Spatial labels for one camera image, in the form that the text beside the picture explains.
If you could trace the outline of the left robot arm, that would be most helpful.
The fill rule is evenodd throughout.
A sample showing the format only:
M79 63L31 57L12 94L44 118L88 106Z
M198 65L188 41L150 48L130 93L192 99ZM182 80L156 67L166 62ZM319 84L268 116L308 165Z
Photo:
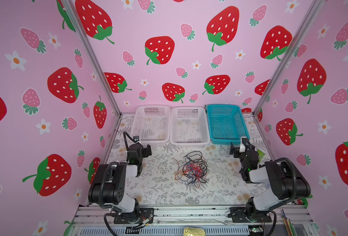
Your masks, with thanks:
M91 184L88 201L108 209L104 221L109 227L108 217L114 224L137 224L132 227L138 230L153 222L153 208L141 208L136 198L128 196L126 179L139 177L143 170L143 159L152 155L150 145L144 147L138 136L131 137L123 133L127 159L125 162L111 162L98 167Z

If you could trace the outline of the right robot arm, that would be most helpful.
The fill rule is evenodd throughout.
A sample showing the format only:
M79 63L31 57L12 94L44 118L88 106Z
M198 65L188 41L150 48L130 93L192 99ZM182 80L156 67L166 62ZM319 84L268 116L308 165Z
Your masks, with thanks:
M259 165L258 150L246 138L239 147L231 144L230 154L240 160L240 174L246 183L267 185L267 190L251 197L244 207L230 208L228 217L234 223L272 222L274 209L311 195L309 183L290 159L279 158Z

